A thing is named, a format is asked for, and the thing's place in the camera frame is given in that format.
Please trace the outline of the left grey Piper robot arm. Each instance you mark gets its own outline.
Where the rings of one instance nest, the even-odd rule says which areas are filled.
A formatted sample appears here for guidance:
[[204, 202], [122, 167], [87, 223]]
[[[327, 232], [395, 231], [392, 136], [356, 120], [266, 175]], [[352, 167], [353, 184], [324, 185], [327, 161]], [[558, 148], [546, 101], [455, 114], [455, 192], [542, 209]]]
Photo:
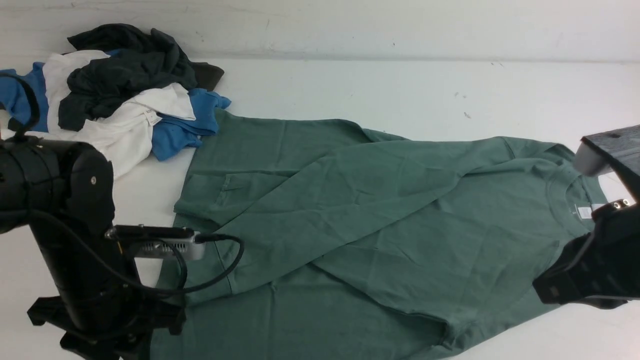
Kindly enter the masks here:
[[1, 230], [27, 224], [60, 297], [29, 316], [87, 360], [438, 360], [551, 309], [532, 282], [606, 197], [566, 146], [414, 141], [313, 121], [233, 123], [198, 148], [174, 205], [203, 250], [138, 284], [91, 145], [1, 146]]

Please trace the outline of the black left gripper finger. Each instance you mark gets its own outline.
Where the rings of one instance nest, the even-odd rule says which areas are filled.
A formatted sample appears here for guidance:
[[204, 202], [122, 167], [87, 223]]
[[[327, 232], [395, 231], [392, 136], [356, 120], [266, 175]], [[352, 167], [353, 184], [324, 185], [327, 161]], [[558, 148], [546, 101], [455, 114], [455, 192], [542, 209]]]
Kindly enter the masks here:
[[50, 324], [65, 331], [71, 328], [71, 319], [61, 296], [37, 298], [28, 309], [27, 316], [36, 327]]
[[63, 350], [83, 360], [148, 360], [149, 342], [155, 330], [180, 335], [186, 321], [185, 308], [162, 300], [143, 300], [130, 319], [105, 332], [67, 330]]

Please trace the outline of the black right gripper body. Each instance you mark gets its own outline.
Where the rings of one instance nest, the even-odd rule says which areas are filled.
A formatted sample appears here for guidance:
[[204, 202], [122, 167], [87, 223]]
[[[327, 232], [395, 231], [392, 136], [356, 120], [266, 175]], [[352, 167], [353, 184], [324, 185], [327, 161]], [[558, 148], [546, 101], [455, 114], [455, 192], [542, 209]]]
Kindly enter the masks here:
[[639, 300], [639, 205], [619, 199], [592, 215], [594, 229], [569, 244], [567, 303], [617, 308]]

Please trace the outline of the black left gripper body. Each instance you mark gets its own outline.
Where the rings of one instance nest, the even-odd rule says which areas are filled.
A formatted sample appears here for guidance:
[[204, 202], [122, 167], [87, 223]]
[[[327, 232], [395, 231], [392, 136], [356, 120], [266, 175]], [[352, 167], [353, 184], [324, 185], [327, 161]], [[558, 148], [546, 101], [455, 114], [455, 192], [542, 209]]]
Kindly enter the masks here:
[[149, 300], [133, 286], [140, 281], [134, 260], [105, 239], [113, 221], [113, 210], [30, 212], [30, 230], [70, 317], [69, 330], [114, 330]]

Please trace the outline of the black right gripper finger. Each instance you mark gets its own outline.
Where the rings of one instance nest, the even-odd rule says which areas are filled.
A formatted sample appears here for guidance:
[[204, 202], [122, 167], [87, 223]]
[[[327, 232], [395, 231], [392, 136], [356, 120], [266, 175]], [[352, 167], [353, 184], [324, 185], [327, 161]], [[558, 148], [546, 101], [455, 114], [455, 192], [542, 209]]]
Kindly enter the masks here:
[[564, 246], [558, 259], [532, 281], [545, 305], [567, 305], [589, 296], [594, 278], [593, 260], [588, 250], [592, 235], [582, 235]]

